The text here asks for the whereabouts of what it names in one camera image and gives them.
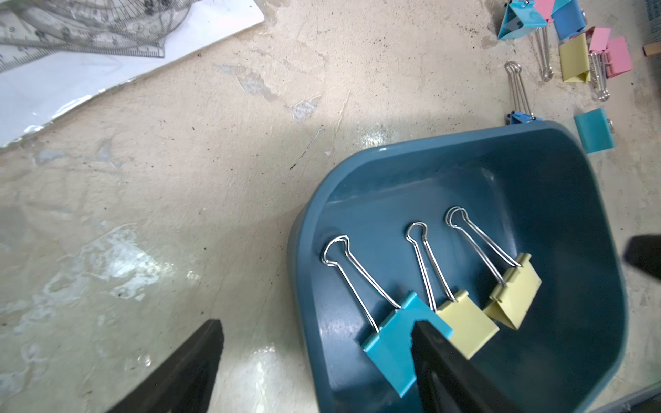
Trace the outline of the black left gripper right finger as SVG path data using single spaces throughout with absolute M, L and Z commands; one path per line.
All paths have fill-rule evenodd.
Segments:
M 430 322 L 411 332 L 419 396 L 425 412 L 519 412 Z

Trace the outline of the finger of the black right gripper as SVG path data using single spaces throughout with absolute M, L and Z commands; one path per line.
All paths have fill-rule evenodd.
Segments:
M 661 279 L 661 235 L 637 235 L 628 240 L 624 261 L 656 280 Z

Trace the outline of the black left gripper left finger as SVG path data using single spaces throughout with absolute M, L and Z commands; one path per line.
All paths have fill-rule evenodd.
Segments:
M 111 412 L 208 411 L 224 332 L 218 319 L 210 319 Z

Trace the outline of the teal plastic storage box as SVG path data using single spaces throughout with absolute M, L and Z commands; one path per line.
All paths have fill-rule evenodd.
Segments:
M 510 256 L 530 254 L 542 284 L 521 327 L 472 359 L 526 412 L 585 411 L 621 364 L 627 297 L 590 162 L 573 135 L 536 121 L 361 151 L 301 211 L 287 266 L 318 407 L 418 412 L 363 351 L 406 294 L 426 300 L 412 241 L 429 228 L 449 287 L 487 305 L 497 281 L 465 238 L 469 218 Z

